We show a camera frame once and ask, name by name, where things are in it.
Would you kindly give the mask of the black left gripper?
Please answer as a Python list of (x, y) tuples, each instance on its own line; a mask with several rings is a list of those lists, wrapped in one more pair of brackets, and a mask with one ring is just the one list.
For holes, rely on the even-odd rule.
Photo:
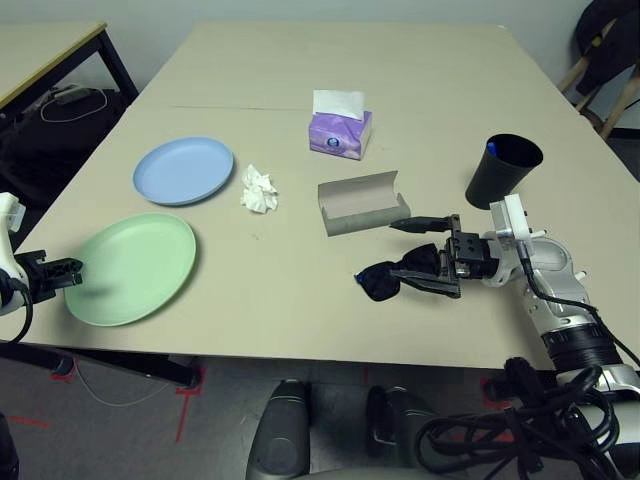
[(68, 288), (82, 283), (80, 274), (83, 262), (74, 258), (64, 258), (50, 261), (44, 267), (45, 252), (25, 252), (18, 254), (15, 259), (24, 270), (28, 279), (28, 288), (33, 302), (43, 302), (50, 299), (47, 287), (47, 275), (56, 274), (49, 278), (51, 288)]

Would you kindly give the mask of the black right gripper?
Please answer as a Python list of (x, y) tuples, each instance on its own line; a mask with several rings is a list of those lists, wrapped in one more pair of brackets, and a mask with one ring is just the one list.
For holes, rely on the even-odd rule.
[(417, 290), (458, 299), (461, 297), (461, 279), (487, 279), (495, 275), (495, 259), (491, 256), (489, 242), (477, 233), (463, 232), (457, 214), (447, 217), (411, 217), (396, 220), (389, 227), (419, 234), (451, 231), (444, 247), (446, 260), (442, 273), (406, 269), (390, 271), (392, 277)]

